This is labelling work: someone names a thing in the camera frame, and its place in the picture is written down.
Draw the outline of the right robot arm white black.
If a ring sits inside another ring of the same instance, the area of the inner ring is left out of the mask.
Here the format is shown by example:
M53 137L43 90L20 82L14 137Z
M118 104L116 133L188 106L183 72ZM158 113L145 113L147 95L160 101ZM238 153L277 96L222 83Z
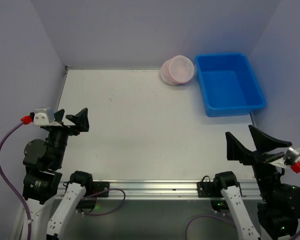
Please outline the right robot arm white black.
M300 173L300 147L293 148L290 141L274 138L253 125L248 128L255 150L226 132L226 158L252 167L263 200L257 205L257 217L264 232L255 229L233 172L217 173L213 186L225 199L240 240L295 240L300 236L300 187L282 183L281 177L284 169Z

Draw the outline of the white pink mesh laundry bag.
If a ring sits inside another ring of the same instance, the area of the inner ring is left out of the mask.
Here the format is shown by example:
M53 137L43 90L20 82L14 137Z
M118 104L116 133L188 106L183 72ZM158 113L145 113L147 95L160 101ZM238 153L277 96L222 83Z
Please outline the white pink mesh laundry bag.
M183 85L194 77L195 66L189 58L177 55L163 63L159 74L162 80L170 86Z

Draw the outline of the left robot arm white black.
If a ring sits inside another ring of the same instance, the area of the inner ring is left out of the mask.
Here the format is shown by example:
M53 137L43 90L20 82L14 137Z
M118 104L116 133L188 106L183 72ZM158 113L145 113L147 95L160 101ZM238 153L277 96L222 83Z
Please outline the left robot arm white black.
M48 132L46 139L34 139L24 148L22 205L25 217L22 240L59 240L81 198L91 192L93 177L90 173L75 171L71 174L60 207L51 214L62 174L65 150L70 136L89 131L88 109L75 115L64 109L53 112L50 108L36 109L23 117L25 125L33 123Z

